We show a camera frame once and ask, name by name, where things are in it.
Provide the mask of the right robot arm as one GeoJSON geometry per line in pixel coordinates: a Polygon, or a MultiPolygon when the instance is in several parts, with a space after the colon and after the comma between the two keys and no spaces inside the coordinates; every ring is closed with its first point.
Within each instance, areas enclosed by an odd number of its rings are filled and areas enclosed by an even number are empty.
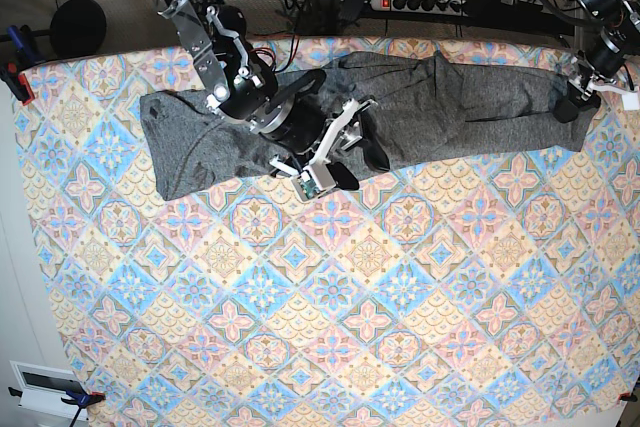
{"type": "Polygon", "coordinates": [[[360,183],[339,161],[358,150],[366,167],[390,169],[368,114],[373,98],[350,97],[331,114],[315,105],[327,75],[309,70],[287,85],[246,39],[242,12],[218,0],[164,0],[160,16],[176,27],[207,93],[205,108],[215,126],[228,124],[258,147],[281,153],[268,160],[271,175],[289,181],[302,201],[334,190],[356,190],[360,183]]]}

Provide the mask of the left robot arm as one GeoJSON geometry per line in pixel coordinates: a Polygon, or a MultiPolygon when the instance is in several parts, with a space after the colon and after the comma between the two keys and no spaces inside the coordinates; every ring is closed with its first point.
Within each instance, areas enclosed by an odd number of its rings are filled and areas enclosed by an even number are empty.
{"type": "Polygon", "coordinates": [[[639,45],[638,0],[577,0],[578,5],[603,26],[591,46],[577,54],[577,70],[569,77],[566,95],[552,110],[555,119],[569,123],[600,106],[600,92],[621,97],[627,111],[639,109],[639,85],[631,76],[624,87],[615,76],[626,68],[626,58],[639,45]]]}

